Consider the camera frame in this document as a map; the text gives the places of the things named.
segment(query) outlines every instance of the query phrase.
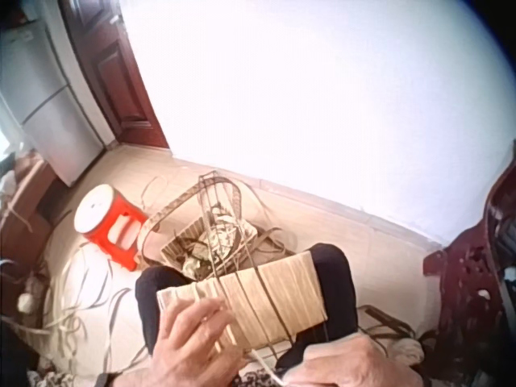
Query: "floor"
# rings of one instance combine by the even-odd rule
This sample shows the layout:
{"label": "floor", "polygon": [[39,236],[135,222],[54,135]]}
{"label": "floor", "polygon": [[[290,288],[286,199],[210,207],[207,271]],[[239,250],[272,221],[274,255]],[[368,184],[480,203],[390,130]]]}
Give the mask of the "floor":
{"label": "floor", "polygon": [[[127,199],[152,214],[195,184],[199,174],[210,170],[175,160],[168,151],[119,146],[105,154],[77,184],[56,217],[68,210],[74,211],[83,196],[101,183],[113,185]],[[151,180],[142,202],[141,194]],[[352,267],[359,305],[377,306],[406,321],[416,331],[424,331],[435,324],[439,314],[439,291],[435,279],[422,276],[422,259],[428,254],[425,248],[305,202],[255,188],[267,207],[265,209],[247,187],[241,185],[241,190],[243,216],[262,227],[281,227],[285,232],[279,239],[291,250],[299,252],[317,242],[333,243],[342,248]],[[174,229],[180,231],[197,216],[197,201],[190,200],[167,220],[159,235],[154,235],[149,253],[157,254],[159,246],[173,235]],[[106,368],[115,371],[129,365],[144,340],[132,291],[139,272],[130,273],[112,264],[112,279],[106,277],[106,256],[89,244],[78,250],[84,242],[85,239],[73,229],[71,214],[55,229],[46,251],[56,291],[45,320],[50,322],[59,318],[67,313],[67,308],[78,303],[79,309],[83,310],[75,315],[80,320],[70,324],[82,322],[82,326],[77,332],[61,337],[68,345],[60,343],[58,334],[42,339],[37,345],[59,368],[90,375],[102,372],[106,343],[111,344],[111,358]],[[68,270],[67,277],[63,275],[64,269]],[[108,316],[110,306],[114,304],[110,305],[108,300],[121,289],[127,289],[127,294],[120,298],[109,339]],[[99,303],[99,307],[88,308]]]}

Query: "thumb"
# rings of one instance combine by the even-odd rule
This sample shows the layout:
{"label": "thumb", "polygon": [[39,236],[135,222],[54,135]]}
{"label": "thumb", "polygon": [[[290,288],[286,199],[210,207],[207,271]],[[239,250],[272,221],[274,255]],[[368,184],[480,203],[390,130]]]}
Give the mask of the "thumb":
{"label": "thumb", "polygon": [[342,368],[338,356],[319,357],[303,361],[290,369],[283,381],[287,385],[336,385],[339,383],[338,372]]}

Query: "plastic stool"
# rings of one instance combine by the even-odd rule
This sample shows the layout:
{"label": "plastic stool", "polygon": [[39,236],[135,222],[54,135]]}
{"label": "plastic stool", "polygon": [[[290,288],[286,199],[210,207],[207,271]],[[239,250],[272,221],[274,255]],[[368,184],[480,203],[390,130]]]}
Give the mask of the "plastic stool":
{"label": "plastic stool", "polygon": [[130,248],[124,249],[111,243],[108,238],[110,229],[120,216],[127,216],[130,222],[137,221],[140,226],[147,220],[147,215],[131,204],[119,191],[108,184],[102,184],[84,196],[77,208],[73,223],[77,232],[99,246],[115,262],[133,271],[136,269],[135,243]]}

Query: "wooden door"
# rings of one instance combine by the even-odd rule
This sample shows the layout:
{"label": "wooden door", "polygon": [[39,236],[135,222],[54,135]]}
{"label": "wooden door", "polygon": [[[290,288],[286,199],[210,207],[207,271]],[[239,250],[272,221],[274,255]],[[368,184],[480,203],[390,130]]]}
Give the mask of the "wooden door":
{"label": "wooden door", "polygon": [[75,53],[119,142],[168,148],[139,75],[118,0],[60,0]]}

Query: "refrigerator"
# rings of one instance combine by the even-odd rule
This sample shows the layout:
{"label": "refrigerator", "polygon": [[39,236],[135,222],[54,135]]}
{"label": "refrigerator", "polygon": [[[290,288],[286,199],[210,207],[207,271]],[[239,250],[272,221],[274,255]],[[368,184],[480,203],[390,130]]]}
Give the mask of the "refrigerator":
{"label": "refrigerator", "polygon": [[72,186],[102,152],[44,22],[1,32],[0,93],[24,137],[66,185]]}

